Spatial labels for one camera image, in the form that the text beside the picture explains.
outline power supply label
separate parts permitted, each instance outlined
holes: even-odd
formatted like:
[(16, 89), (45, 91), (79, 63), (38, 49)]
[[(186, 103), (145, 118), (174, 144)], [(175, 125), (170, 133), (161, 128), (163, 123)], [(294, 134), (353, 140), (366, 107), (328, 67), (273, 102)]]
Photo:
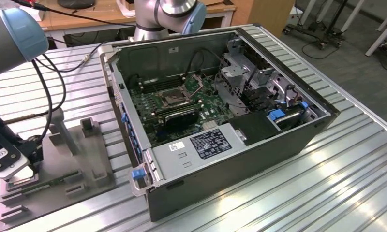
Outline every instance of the power supply label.
[(233, 148), (219, 129), (193, 137), (191, 142), (203, 159), (207, 159)]

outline motherboard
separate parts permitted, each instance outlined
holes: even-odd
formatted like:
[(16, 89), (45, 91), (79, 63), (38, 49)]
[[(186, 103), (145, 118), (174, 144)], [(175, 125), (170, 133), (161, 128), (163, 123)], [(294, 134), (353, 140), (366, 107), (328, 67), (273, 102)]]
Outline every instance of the motherboard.
[(234, 114), (214, 86), (215, 75), (191, 74), (167, 83), (139, 82), (130, 94), (153, 146), (209, 130)]

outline circuit board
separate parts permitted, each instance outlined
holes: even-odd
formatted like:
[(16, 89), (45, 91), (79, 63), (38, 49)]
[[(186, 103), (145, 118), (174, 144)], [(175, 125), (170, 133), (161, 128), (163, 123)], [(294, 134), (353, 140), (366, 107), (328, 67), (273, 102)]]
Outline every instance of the circuit board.
[[(130, 93), (154, 147), (202, 132), (207, 122), (222, 125), (234, 118), (215, 91), (214, 76), (193, 74), (181, 86), (153, 93), (131, 89)], [(199, 112), (197, 122), (181, 130), (165, 130), (166, 116), (189, 110)]]

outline open computer chassis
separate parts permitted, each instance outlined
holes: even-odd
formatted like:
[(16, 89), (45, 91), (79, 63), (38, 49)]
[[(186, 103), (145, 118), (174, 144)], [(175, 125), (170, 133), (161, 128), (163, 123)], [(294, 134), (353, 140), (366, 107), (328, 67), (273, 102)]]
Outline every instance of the open computer chassis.
[(340, 114), (244, 29), (103, 51), (153, 221), (297, 155)]

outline connector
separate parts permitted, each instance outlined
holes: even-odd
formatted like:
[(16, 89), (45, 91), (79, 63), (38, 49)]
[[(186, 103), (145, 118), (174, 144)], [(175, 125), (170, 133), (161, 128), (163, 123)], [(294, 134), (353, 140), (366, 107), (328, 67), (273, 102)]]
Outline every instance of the connector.
[(50, 8), (47, 8), (46, 6), (43, 6), (42, 4), (31, 4), (30, 2), (26, 2), (23, 0), (11, 0), (12, 2), (18, 3), (22, 6), (26, 6), (28, 8), (34, 8), (35, 10), (41, 10), (41, 11), (49, 11)]

